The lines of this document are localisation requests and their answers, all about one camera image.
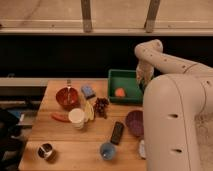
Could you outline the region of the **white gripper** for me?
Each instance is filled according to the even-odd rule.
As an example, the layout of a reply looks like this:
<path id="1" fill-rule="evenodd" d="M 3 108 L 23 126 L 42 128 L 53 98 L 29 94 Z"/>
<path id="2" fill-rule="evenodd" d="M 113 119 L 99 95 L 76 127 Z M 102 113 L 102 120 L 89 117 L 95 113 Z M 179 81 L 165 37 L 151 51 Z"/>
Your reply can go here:
<path id="1" fill-rule="evenodd" d="M 154 67 L 146 61 L 139 61 L 136 67 L 136 80 L 139 85 L 147 86 L 154 75 Z"/>

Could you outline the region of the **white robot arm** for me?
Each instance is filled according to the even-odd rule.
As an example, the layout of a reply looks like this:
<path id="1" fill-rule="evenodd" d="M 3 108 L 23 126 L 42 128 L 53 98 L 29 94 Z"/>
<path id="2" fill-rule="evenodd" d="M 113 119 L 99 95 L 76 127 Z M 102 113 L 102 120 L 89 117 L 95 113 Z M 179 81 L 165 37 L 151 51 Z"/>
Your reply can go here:
<path id="1" fill-rule="evenodd" d="M 138 44 L 135 55 L 139 81 L 144 64 L 161 72 L 143 95 L 147 171 L 202 171 L 195 118 L 213 114 L 213 68 L 165 54 L 159 40 Z"/>

